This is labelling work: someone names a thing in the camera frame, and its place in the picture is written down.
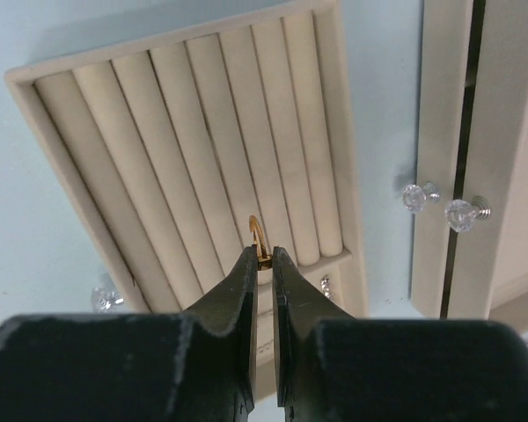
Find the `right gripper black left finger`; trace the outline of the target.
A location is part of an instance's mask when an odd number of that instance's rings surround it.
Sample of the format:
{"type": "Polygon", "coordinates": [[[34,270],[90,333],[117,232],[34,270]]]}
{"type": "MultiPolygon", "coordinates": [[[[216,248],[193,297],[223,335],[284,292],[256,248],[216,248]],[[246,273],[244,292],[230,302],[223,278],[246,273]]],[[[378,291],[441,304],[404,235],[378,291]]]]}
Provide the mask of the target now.
{"type": "Polygon", "coordinates": [[[195,318],[182,375],[184,421],[246,421],[255,406],[256,248],[192,305],[195,318]]]}

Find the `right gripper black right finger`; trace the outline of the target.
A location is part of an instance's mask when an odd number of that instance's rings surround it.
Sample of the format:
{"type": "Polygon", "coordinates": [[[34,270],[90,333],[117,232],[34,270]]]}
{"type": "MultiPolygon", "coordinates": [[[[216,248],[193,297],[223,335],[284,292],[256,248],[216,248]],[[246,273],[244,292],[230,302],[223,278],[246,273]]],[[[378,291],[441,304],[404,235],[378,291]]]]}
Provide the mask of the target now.
{"type": "Polygon", "coordinates": [[[320,293],[284,248],[274,248],[272,267],[278,406],[287,421],[340,421],[338,378],[353,347],[344,337],[356,320],[320,293]]]}

